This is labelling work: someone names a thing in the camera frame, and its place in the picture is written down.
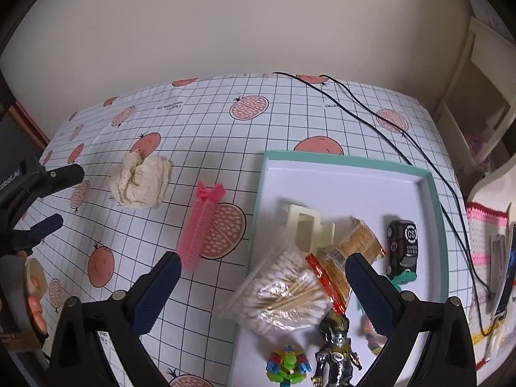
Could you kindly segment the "person's left hand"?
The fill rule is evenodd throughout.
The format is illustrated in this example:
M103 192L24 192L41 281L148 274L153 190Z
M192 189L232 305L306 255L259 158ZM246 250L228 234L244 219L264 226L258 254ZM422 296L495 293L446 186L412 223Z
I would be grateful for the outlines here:
M38 260L17 255L1 258L1 289L14 322L22 330L48 336L41 300L48 290L45 272Z

